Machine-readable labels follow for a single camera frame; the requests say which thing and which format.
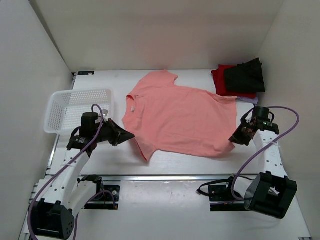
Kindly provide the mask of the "pink t shirt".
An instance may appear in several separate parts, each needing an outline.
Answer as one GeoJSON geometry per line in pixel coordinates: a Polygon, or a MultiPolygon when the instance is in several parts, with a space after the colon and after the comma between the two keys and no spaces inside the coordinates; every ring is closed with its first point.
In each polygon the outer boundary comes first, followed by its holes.
{"type": "Polygon", "coordinates": [[[153,71],[126,96],[122,122],[135,135],[143,159],[149,161],[156,151],[205,158],[231,152],[236,98],[179,86],[177,79],[167,70],[153,71]]]}

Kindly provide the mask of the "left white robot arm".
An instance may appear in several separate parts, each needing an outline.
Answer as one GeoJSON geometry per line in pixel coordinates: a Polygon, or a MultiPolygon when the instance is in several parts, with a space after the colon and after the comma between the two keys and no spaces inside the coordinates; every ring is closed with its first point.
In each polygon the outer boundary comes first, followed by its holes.
{"type": "Polygon", "coordinates": [[[67,240],[76,236],[81,209],[107,193],[102,177],[81,177],[82,169],[99,143],[116,147],[134,137],[112,119],[105,120],[102,112],[85,112],[80,126],[70,135],[60,170],[44,183],[29,206],[27,224],[32,239],[67,240]]]}

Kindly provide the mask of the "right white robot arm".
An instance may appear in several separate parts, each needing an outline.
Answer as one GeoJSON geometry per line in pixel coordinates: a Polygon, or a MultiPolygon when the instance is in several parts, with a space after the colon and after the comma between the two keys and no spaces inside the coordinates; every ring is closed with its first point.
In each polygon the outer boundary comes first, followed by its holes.
{"type": "Polygon", "coordinates": [[[233,144],[254,143],[256,153],[227,179],[202,184],[197,194],[206,196],[212,212],[253,211],[283,219],[296,195],[298,185],[289,179],[279,148],[279,140],[292,132],[300,121],[280,133],[270,107],[255,106],[240,120],[229,138],[233,144]]]}

